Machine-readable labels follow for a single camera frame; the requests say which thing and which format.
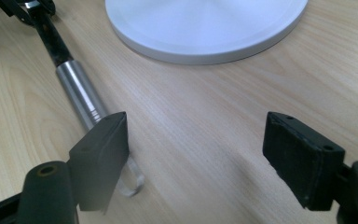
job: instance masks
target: wooden table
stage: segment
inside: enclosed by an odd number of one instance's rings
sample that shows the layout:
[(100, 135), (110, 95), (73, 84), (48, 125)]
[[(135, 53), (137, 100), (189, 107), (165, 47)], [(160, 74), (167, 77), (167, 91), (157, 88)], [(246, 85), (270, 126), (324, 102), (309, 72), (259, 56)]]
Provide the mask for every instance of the wooden table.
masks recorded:
[[(55, 25), (103, 101), (126, 111), (145, 174), (133, 198), (115, 192), (105, 217), (81, 223), (336, 223), (303, 210), (262, 155), (268, 111), (294, 116), (358, 161), (358, 1), (310, 0), (296, 29), (234, 63), (186, 66), (128, 49), (104, 1), (56, 0)], [(31, 27), (0, 9), (0, 201), (25, 174), (68, 160), (84, 135)]]

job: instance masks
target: white plate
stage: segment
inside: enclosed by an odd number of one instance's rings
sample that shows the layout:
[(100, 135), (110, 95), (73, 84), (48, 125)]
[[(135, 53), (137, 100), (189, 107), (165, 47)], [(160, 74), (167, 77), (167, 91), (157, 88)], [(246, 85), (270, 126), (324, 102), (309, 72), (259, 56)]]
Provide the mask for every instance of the white plate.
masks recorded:
[(308, 0), (106, 0), (121, 40), (171, 63), (227, 63), (282, 40)]

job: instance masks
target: silver metal tube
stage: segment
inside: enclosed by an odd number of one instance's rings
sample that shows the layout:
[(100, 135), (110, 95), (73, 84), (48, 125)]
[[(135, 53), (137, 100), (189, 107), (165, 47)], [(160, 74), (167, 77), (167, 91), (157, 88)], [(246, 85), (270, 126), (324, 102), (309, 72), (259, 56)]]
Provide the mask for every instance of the silver metal tube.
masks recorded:
[[(57, 67), (56, 72), (83, 127), (89, 131), (98, 121), (108, 115), (97, 91), (78, 61), (62, 63)], [(131, 156), (128, 158), (127, 165), (136, 178), (137, 186), (135, 189), (129, 189), (120, 178), (117, 188), (121, 194), (130, 197), (142, 189), (145, 177)]]

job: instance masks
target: black object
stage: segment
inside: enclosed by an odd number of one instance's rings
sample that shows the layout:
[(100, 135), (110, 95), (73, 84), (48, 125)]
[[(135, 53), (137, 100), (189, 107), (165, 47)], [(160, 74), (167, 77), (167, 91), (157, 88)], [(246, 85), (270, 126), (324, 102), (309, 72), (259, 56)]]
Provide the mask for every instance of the black object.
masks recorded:
[(28, 173), (22, 193), (0, 202), (0, 224), (77, 223), (77, 204), (106, 210), (129, 154), (126, 113), (105, 117), (70, 150), (67, 163), (43, 163)]
[(303, 207), (328, 211), (336, 200), (338, 223), (358, 224), (358, 161), (343, 164), (343, 148), (293, 117), (269, 112), (263, 154)]

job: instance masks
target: light wood surface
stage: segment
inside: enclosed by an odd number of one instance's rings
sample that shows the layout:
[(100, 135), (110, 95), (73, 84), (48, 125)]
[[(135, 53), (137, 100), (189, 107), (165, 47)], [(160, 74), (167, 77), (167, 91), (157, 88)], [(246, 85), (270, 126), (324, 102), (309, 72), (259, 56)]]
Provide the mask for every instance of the light wood surface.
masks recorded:
[[(80, 223), (336, 223), (303, 210), (262, 155), (268, 111), (294, 116), (358, 161), (358, 1), (310, 0), (283, 41), (234, 63), (163, 63), (128, 49), (104, 1), (56, 0), (55, 25), (113, 112), (126, 111), (145, 174)], [(66, 161), (84, 135), (31, 27), (0, 9), (0, 201), (26, 173)]]

